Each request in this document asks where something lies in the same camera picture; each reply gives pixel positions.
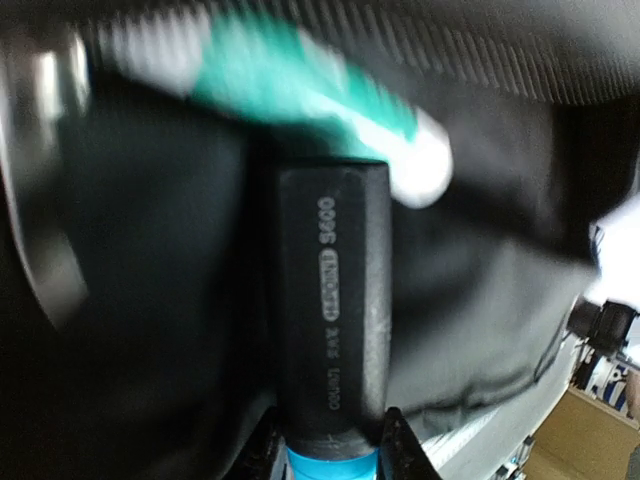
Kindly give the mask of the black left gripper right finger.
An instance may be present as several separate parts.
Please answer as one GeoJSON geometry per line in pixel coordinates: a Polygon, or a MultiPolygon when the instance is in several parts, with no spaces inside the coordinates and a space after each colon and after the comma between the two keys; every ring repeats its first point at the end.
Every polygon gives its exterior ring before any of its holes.
{"type": "Polygon", "coordinates": [[[402,411],[391,407],[385,413],[378,457],[378,479],[440,480],[402,411]]]}

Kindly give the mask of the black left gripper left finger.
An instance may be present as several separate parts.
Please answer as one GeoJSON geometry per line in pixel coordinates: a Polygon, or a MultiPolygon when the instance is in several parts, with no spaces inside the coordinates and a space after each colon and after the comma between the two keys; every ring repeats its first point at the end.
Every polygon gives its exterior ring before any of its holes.
{"type": "Polygon", "coordinates": [[[279,414],[275,407],[270,407],[264,412],[246,447],[248,448],[244,460],[246,479],[280,480],[287,478],[286,447],[279,425],[279,414]]]}

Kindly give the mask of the blue highlighter marker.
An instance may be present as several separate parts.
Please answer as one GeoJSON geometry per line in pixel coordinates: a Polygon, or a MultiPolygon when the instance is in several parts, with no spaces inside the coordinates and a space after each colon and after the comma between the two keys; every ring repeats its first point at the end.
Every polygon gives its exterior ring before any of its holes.
{"type": "Polygon", "coordinates": [[[282,166],[269,224],[270,328],[292,475],[372,479],[391,340],[388,166],[282,166]]]}

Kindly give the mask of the black student backpack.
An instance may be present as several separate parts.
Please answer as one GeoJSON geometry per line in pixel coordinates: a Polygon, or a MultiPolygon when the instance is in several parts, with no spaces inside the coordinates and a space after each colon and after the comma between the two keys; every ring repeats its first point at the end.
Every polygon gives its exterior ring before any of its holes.
{"type": "Polygon", "coordinates": [[[418,441],[528,390],[598,275],[593,224],[639,174],[635,1],[5,1],[1,475],[246,479],[278,411],[269,202],[289,164],[380,161],[391,198],[385,413],[418,441]],[[130,79],[97,30],[251,12],[305,30],[446,131],[414,209],[386,162],[130,79]]]}

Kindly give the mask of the white glue stick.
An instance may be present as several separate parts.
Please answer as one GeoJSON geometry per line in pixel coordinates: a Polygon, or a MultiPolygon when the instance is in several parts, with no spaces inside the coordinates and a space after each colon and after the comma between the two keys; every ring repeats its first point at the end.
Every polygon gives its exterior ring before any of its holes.
{"type": "Polygon", "coordinates": [[[300,156],[375,159],[420,209],[453,176],[445,129],[305,30],[251,12],[153,13],[97,30],[103,63],[171,95],[269,125],[300,156]]]}

